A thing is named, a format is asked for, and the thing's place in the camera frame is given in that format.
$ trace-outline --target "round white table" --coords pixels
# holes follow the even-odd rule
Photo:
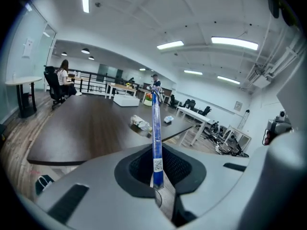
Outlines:
[[[16,78],[15,80],[6,81],[5,84],[8,86],[16,86],[17,90],[17,100],[18,106],[20,111],[20,117],[25,118],[33,115],[36,112],[36,104],[35,104],[35,97],[34,97],[34,82],[42,80],[42,77],[21,77]],[[23,97],[23,84],[30,83],[31,84],[31,95],[32,95],[32,105],[27,106]]]

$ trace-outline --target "dark pants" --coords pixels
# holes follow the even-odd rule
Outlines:
[[[73,85],[61,85],[61,90],[65,94],[68,94],[69,96],[75,95],[77,93],[75,87]]]

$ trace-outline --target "qr code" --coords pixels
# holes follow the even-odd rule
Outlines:
[[[163,171],[163,162],[162,159],[153,159],[153,172]]]

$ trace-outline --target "white shirt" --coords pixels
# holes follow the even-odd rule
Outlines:
[[[66,70],[59,70],[57,72],[57,75],[58,75],[59,84],[64,85],[64,78],[68,77],[67,71]]]

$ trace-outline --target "seated woman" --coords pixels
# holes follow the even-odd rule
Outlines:
[[[56,71],[58,75],[59,85],[64,93],[71,95],[82,95],[82,93],[77,92],[73,81],[67,82],[68,77],[68,60],[63,60],[60,68]]]

